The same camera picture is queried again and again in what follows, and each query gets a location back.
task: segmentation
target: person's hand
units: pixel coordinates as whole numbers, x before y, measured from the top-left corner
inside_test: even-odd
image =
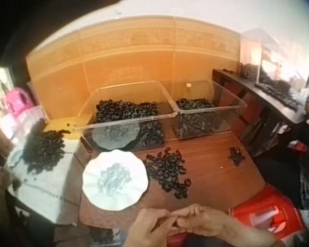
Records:
[[[172,234],[172,217],[165,209],[142,209],[129,229],[124,247],[162,247]]]
[[[171,213],[177,216],[177,226],[185,229],[188,233],[213,237],[222,235],[229,216],[224,212],[198,204],[174,211]]]
[[[202,236],[215,236],[236,247],[284,246],[265,230],[243,225],[222,211],[198,204],[174,211],[179,228]]]

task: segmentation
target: red plastic stool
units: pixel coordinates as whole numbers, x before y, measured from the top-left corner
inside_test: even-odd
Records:
[[[304,230],[299,211],[269,184],[255,197],[230,209],[229,213],[243,224],[268,230],[279,239]]]

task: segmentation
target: wooden counter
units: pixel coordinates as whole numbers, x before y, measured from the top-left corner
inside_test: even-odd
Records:
[[[187,173],[180,176],[180,180],[192,180],[187,199],[176,199],[172,191],[166,193],[157,181],[150,179],[149,188],[141,199],[132,207],[118,212],[101,210],[82,194],[81,221],[95,227],[127,230],[142,208],[175,210],[200,203],[227,211],[264,188],[264,180],[253,160],[231,131],[189,140],[170,140],[163,148],[135,152],[135,155],[143,160],[147,154],[157,155],[166,147],[173,151],[178,149],[185,159]],[[230,147],[240,147],[246,158],[239,167],[228,159]]]

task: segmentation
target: white paper plate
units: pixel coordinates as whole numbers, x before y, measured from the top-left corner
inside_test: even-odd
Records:
[[[98,180],[101,172],[107,170],[115,163],[127,168],[131,181],[123,186],[117,195],[107,195],[100,192]],[[148,177],[143,162],[131,152],[113,150],[103,152],[97,158],[89,161],[82,175],[82,190],[88,200],[104,210],[119,211],[135,204],[148,188]]]

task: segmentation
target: clear plastic container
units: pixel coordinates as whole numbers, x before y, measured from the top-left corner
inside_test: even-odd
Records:
[[[154,102],[156,116],[138,117],[126,120],[96,122],[96,105],[100,100],[130,101],[140,104]],[[165,128],[162,122],[177,115],[169,93],[157,81],[135,82],[101,87],[94,91],[85,103],[79,116],[89,117],[86,126],[77,126],[84,139],[98,152],[113,149],[137,151],[163,147]]]
[[[266,31],[256,28],[241,34],[241,77],[270,84],[279,78],[279,60],[279,44]]]
[[[178,109],[178,115],[172,120],[172,127],[179,139],[210,135],[230,130],[230,126],[239,117],[247,105],[229,90],[216,82],[176,81],[173,83],[172,98],[179,99],[206,99],[213,107],[183,110]]]

